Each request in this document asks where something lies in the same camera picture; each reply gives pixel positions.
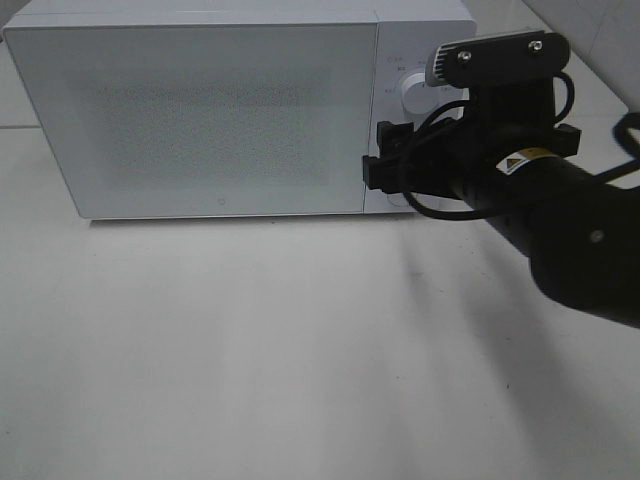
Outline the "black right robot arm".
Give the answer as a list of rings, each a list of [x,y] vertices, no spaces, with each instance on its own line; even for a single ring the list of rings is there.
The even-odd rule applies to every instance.
[[[399,194],[436,220],[484,220],[529,262],[538,289],[568,308],[639,324],[639,111],[612,134],[627,161],[592,174],[571,162],[581,132],[566,123],[575,86],[567,39],[532,30],[439,46],[432,86],[468,92],[420,125],[382,121],[379,152],[362,160],[372,190]]]

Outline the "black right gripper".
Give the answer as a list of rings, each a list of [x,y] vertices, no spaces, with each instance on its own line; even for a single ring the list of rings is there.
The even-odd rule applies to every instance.
[[[362,159],[366,187],[401,192],[404,153],[411,190],[448,198],[455,195],[449,185],[455,177],[479,173],[521,149],[575,155],[580,131],[563,121],[575,99],[563,71],[570,56],[568,40],[544,30],[440,45],[427,64],[428,84],[465,89],[468,99],[437,108],[420,126],[379,122],[379,154]]]

